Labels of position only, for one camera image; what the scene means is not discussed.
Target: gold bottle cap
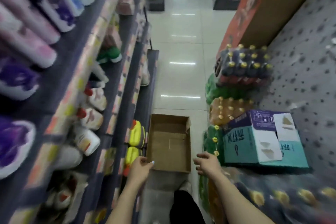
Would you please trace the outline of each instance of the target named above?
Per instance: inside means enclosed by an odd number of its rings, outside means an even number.
[[[321,193],[327,197],[336,199],[336,189],[334,188],[326,187],[321,190]]]
[[[265,198],[263,194],[258,191],[250,190],[250,197],[258,206],[262,206],[265,204]]]
[[[314,197],[314,194],[306,189],[300,189],[297,194],[303,201],[305,201],[309,205],[316,205],[317,200]]]
[[[246,62],[242,62],[242,63],[240,63],[240,66],[241,66],[242,68],[246,68],[246,67],[247,67],[247,63],[246,63]]]
[[[253,63],[253,67],[255,68],[255,69],[258,69],[259,67],[260,67],[260,63]]]
[[[282,205],[289,205],[289,196],[287,193],[283,191],[276,190],[274,192],[274,197],[282,204]]]

